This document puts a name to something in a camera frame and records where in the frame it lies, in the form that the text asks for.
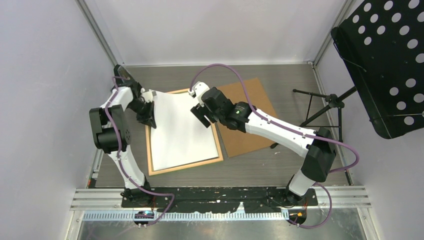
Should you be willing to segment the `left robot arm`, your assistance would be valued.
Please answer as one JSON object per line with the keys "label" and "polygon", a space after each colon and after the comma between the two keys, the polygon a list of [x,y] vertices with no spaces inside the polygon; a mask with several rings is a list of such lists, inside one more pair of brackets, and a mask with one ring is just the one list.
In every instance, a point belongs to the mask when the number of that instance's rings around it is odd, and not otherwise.
{"label": "left robot arm", "polygon": [[130,77],[114,76],[112,81],[111,96],[100,107],[89,111],[93,141],[97,149],[114,161],[121,173],[124,180],[122,198],[148,207],[154,195],[132,153],[132,136],[125,110],[132,110],[139,123],[155,129],[153,97],[156,93],[144,90],[138,81]]}

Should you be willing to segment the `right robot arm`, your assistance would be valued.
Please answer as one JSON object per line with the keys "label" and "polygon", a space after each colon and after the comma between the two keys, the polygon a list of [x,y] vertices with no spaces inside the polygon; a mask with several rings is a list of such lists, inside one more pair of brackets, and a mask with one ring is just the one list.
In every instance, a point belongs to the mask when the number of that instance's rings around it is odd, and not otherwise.
{"label": "right robot arm", "polygon": [[248,102],[232,103],[222,91],[209,88],[203,82],[198,82],[188,93],[196,100],[190,111],[206,128],[220,123],[230,130],[267,138],[304,158],[301,168],[285,188],[284,198],[291,205],[299,205],[315,183],[326,181],[336,157],[334,143],[324,140],[331,137],[328,129],[321,127],[316,131],[298,127]]}

